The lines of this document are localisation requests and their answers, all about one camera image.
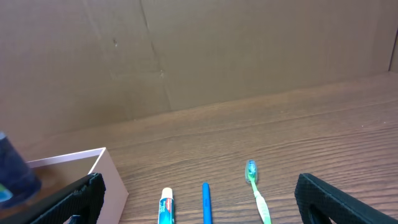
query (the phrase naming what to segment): bottle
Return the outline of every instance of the bottle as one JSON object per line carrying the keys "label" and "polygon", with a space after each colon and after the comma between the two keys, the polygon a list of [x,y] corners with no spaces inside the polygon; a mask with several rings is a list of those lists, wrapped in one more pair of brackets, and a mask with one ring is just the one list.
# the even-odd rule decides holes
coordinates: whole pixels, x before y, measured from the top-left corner
{"label": "bottle", "polygon": [[166,187],[162,191],[159,201],[159,217],[157,224],[174,224],[174,199],[173,190]]}
{"label": "bottle", "polygon": [[39,192],[41,181],[0,132],[0,210],[14,207]]}

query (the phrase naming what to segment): blue cylindrical object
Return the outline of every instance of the blue cylindrical object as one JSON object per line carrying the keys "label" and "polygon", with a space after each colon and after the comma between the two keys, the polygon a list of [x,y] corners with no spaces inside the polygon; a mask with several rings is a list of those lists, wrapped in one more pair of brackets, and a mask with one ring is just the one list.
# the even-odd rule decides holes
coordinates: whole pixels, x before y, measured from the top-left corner
{"label": "blue cylindrical object", "polygon": [[211,198],[210,198],[210,187],[208,183],[203,183],[201,186],[203,196],[203,223],[212,224],[211,219]]}
{"label": "blue cylindrical object", "polygon": [[11,208],[33,197],[42,183],[0,132],[0,209]]}

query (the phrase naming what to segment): dark blue bottle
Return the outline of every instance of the dark blue bottle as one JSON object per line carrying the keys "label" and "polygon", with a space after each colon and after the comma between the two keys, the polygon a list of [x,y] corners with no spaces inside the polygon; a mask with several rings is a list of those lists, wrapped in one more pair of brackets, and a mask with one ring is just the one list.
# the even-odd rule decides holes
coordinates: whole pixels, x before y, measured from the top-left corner
{"label": "dark blue bottle", "polygon": [[11,208],[33,197],[42,183],[0,132],[0,209]]}

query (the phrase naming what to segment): cardboard backdrop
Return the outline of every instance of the cardboard backdrop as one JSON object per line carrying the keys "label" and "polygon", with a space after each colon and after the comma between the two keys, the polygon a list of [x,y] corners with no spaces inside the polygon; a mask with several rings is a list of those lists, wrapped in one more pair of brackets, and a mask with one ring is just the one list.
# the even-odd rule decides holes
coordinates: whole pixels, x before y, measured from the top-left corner
{"label": "cardboard backdrop", "polygon": [[396,0],[5,0],[0,129],[17,146],[389,69]]}

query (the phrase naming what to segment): white toothbrush grip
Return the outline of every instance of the white toothbrush grip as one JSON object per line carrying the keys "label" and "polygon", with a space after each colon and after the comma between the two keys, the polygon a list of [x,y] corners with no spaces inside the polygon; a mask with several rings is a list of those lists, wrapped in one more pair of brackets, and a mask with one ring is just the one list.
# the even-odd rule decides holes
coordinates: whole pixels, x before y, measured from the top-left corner
{"label": "white toothbrush grip", "polygon": [[254,193],[254,196],[256,198],[257,208],[259,210],[263,223],[271,224],[271,217],[269,215],[266,200],[261,196],[260,192],[258,191]]}

